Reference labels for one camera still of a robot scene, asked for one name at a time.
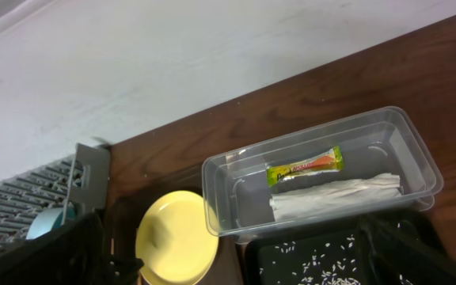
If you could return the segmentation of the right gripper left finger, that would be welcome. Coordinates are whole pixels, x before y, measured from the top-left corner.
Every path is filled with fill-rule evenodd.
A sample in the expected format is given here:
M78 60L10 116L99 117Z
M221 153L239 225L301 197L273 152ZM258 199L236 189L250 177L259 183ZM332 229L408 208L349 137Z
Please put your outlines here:
M101 219L90 213L0 253L0 284L133 284L142 266L105 248Z

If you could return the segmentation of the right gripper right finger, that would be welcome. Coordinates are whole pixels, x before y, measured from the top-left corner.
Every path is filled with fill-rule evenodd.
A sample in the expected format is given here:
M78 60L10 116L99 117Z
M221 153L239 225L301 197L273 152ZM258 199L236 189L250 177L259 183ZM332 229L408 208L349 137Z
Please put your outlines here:
M381 268L413 284L456 284L456 261L373 215L359 218L357 239Z

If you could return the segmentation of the light blue bowl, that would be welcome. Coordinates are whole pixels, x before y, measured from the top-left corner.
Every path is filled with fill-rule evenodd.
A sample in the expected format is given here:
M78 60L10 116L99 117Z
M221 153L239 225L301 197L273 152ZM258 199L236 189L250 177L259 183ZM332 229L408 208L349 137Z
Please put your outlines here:
M73 207L68 207L66 210L63 207L47 209L39 213L32 221L25 239L34 240L51 230L60 228L65 222L75 220L76 216Z

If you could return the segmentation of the leftover rice food waste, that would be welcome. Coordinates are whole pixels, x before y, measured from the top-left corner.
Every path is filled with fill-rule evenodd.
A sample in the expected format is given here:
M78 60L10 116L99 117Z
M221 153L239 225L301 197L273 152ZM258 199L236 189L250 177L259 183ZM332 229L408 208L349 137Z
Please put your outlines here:
M251 284L410 284L402 275L377 276L375 262L359 253L353 229L318 235L273 237L253 241L246 248Z

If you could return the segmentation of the yellow round plate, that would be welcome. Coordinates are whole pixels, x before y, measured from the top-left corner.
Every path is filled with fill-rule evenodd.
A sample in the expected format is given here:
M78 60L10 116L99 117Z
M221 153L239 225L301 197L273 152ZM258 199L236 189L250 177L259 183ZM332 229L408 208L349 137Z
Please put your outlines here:
M135 256L150 285L194 285L211 268L218 247L219 238L207 230L203 198L175 191L146 211L136 233Z

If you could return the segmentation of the white paper napkin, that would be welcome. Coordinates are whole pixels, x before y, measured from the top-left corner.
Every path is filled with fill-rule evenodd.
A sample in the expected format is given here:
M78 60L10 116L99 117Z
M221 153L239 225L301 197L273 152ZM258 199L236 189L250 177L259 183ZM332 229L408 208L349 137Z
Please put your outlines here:
M401 178L382 173L370 179L338 180L272 195L269 205L277 222L323 215L401 196Z

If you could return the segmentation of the green orange snack wrapper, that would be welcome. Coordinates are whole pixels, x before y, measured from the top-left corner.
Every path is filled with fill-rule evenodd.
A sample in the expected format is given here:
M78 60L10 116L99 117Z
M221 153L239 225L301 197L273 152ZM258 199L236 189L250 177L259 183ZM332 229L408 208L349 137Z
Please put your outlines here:
M269 166L266 168L266 177L269 187L295 179L297 177L314 176L320 173L339 172L344 168L344 157L338 146L328 151L296 161L286 165Z

